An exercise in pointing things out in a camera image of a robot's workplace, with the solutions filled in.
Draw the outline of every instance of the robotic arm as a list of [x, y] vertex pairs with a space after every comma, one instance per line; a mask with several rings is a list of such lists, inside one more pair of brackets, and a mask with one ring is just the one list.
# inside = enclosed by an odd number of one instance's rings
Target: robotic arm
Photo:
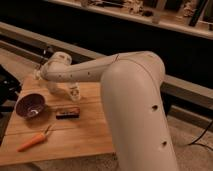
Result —
[[165, 70], [154, 53], [131, 52], [70, 65], [56, 52], [40, 75], [53, 82], [101, 82], [103, 110], [123, 171], [178, 171], [160, 85]]

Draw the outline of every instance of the purple bowl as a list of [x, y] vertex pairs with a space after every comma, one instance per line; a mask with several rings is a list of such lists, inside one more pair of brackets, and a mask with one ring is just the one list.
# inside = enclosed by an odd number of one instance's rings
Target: purple bowl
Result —
[[29, 94], [22, 97], [16, 104], [16, 113], [24, 118], [38, 115], [45, 106], [45, 99], [40, 94]]

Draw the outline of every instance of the wooden tabletop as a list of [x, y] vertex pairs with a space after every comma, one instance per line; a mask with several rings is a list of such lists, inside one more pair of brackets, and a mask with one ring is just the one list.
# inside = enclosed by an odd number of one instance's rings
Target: wooden tabletop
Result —
[[[53, 95], [43, 80], [34, 80], [29, 75], [22, 86], [19, 99], [27, 94], [39, 93], [46, 101], [45, 109], [38, 116], [23, 119], [13, 111], [2, 145], [0, 165], [28, 163], [41, 160], [71, 158], [114, 152], [100, 101], [99, 83], [79, 83], [81, 100], [72, 102], [66, 84], [58, 84]], [[59, 108], [80, 107], [80, 118], [57, 120]], [[24, 151], [17, 148], [36, 133], [52, 125], [47, 141]]]

